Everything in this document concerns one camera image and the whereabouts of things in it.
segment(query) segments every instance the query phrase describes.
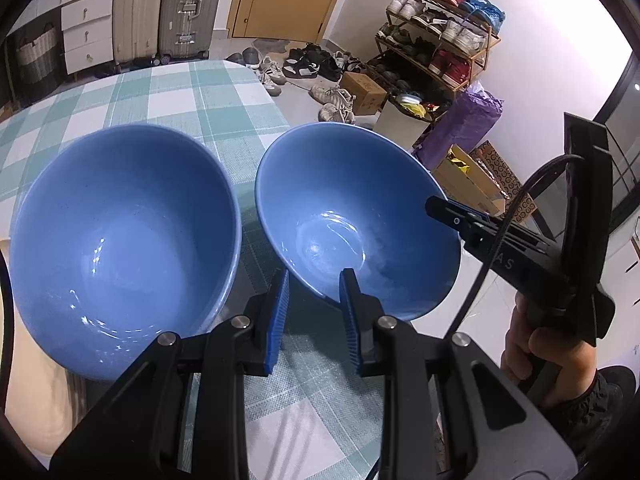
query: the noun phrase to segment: black cable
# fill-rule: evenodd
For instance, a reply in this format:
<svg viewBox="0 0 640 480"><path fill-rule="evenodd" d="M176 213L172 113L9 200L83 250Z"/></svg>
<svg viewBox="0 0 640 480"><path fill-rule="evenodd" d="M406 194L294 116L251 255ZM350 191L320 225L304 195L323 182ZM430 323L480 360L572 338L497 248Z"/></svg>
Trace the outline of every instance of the black cable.
<svg viewBox="0 0 640 480"><path fill-rule="evenodd" d="M0 357L0 410L4 412L6 393L9 389L11 363L14 360L14 295L11 292L9 270L0 251L0 290L2 291L2 312L4 314L2 330L2 357Z"/></svg>
<svg viewBox="0 0 640 480"><path fill-rule="evenodd" d="M369 471L369 474L367 475L365 480L373 480L379 469L380 469L380 459L377 459L376 463L371 468L371 471Z"/></svg>
<svg viewBox="0 0 640 480"><path fill-rule="evenodd" d="M502 219L502 224L500 225L498 232L495 234L494 243L492 244L491 249L489 250L489 255L487 260L482 264L482 267L480 268L480 271L478 272L478 275L476 276L476 279L474 280L473 285L471 285L471 288L469 289L469 292L466 295L465 301L463 301L462 306L460 307L460 310L458 311L455 319L451 323L451 326L449 327L449 329L447 329L447 333L445 334L444 339L451 338L451 336L453 336L457 332L458 328L460 327L460 324L464 321L466 314L469 312L469 309L471 308L472 303L474 302L474 300L476 299L476 296L478 295L478 292L480 291L480 287L482 286L484 279L486 278L489 270L491 269L491 266L494 263L495 257L498 255L498 251L500 250L500 246L502 245L502 240L507 234L507 229L509 228L511 221L513 220L513 217L516 215L516 211L520 206L520 202L522 202L522 200L530 191L530 189L547 173L550 173L551 171L555 171L559 166L564 166L568 162L573 160L584 160L584 159L580 155L573 155L571 153L556 156L556 158L553 158L548 163L543 164L540 168L538 168L520 188L516 197L513 199L513 202L511 202L511 205L509 206L509 209L506 215Z"/></svg>

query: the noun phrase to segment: black sleeve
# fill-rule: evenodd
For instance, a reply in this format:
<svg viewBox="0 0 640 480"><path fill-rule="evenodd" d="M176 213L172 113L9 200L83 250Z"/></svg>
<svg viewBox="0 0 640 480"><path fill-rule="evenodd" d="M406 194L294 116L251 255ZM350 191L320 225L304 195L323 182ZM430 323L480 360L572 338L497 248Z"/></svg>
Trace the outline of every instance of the black sleeve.
<svg viewBox="0 0 640 480"><path fill-rule="evenodd" d="M574 452L582 466L596 447L622 403L622 392L596 371L593 383L580 397L545 412L554 429Z"/></svg>

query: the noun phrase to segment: purple plastic bag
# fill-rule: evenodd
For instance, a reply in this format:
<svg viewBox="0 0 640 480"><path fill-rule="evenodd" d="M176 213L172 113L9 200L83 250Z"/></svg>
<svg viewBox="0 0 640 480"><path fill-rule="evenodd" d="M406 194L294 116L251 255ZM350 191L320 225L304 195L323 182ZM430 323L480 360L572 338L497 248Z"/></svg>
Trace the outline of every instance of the purple plastic bag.
<svg viewBox="0 0 640 480"><path fill-rule="evenodd" d="M474 149L502 115L504 101L487 92L479 81L460 93L449 111L415 151L428 170L434 170L452 144L465 153Z"/></svg>

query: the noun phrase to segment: bowl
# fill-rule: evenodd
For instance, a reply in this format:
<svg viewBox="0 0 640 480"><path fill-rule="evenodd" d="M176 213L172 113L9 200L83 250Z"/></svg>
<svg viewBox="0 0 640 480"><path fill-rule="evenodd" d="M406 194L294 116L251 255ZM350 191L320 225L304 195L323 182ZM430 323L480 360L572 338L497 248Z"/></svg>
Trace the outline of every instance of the bowl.
<svg viewBox="0 0 640 480"><path fill-rule="evenodd" d="M28 191L11 243L16 303L53 360L115 380L159 333L210 327L240 241L231 183L203 145L150 124L108 128Z"/></svg>
<svg viewBox="0 0 640 480"><path fill-rule="evenodd" d="M289 130L264 154L255 183L260 223L283 263L312 292L339 301L338 276L387 314L423 316L453 286L460 239L425 213L440 186L405 150L340 123Z"/></svg>

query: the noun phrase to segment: gray suitcase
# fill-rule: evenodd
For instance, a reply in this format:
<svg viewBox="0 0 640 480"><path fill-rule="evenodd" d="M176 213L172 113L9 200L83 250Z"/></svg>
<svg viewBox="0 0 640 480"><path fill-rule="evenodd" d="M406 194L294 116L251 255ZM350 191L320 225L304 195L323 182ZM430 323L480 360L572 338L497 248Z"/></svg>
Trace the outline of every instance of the gray suitcase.
<svg viewBox="0 0 640 480"><path fill-rule="evenodd" d="M218 0L162 0L158 51L161 63L171 58L209 58Z"/></svg>
<svg viewBox="0 0 640 480"><path fill-rule="evenodd" d="M113 0L114 60L153 59L158 52L159 17L160 0Z"/></svg>

